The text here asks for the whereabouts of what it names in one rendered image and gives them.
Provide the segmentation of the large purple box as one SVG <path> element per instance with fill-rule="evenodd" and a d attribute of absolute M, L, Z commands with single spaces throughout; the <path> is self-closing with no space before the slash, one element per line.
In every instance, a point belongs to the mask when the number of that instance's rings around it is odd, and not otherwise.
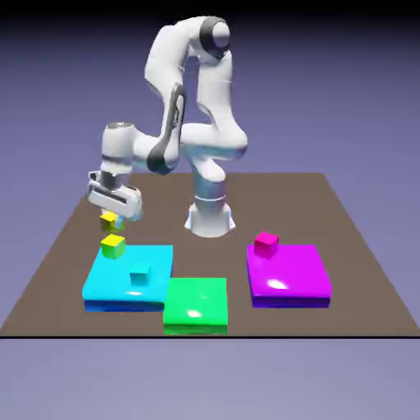
<path fill-rule="evenodd" d="M 314 244 L 280 244 L 270 258 L 246 253 L 255 308 L 327 308 L 332 284 Z"/>

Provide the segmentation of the large cyan box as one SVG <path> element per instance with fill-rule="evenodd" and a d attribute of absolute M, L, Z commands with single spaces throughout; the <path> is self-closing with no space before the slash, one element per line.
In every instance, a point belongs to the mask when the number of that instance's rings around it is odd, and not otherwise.
<path fill-rule="evenodd" d="M 126 246 L 117 259 L 98 252 L 82 289 L 87 312 L 161 312 L 171 279 L 173 247 Z"/>

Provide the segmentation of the large green box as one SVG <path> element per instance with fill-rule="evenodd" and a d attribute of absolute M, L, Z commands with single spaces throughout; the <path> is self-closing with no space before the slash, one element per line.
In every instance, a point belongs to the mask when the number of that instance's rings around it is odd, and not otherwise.
<path fill-rule="evenodd" d="M 163 311 L 165 335 L 226 335 L 226 278 L 171 278 Z"/>

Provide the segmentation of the small cyan cube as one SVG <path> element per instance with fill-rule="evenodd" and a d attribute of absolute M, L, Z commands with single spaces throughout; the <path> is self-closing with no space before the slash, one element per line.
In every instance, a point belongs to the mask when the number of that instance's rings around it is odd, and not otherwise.
<path fill-rule="evenodd" d="M 130 268 L 130 284 L 133 287 L 145 286 L 149 283 L 151 266 L 147 262 L 136 262 Z"/>

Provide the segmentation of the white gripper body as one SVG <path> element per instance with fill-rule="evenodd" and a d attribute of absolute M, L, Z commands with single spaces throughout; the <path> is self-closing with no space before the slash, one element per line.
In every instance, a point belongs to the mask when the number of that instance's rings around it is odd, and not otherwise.
<path fill-rule="evenodd" d="M 94 206 L 125 219 L 138 220 L 142 216 L 142 195 L 136 188 L 121 185 L 116 190 L 109 190 L 98 181 L 90 180 L 87 197 Z"/>

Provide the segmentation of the small yellow cube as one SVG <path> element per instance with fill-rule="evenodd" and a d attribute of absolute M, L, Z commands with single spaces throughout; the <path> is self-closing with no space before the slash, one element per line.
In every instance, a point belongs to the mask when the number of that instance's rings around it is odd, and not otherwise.
<path fill-rule="evenodd" d="M 126 249 L 126 239 L 120 235 L 110 234 L 100 242 L 102 255 L 105 258 L 118 259 Z"/>
<path fill-rule="evenodd" d="M 100 217 L 100 225 L 103 231 L 115 233 L 125 229 L 124 219 L 114 212 L 103 212 Z"/>

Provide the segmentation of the small magenta cube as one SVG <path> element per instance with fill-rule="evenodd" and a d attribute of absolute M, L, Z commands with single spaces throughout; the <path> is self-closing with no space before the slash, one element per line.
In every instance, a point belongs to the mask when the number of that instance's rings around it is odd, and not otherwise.
<path fill-rule="evenodd" d="M 279 237 L 272 233 L 262 231 L 254 241 L 254 252 L 262 258 L 271 258 L 278 250 Z"/>

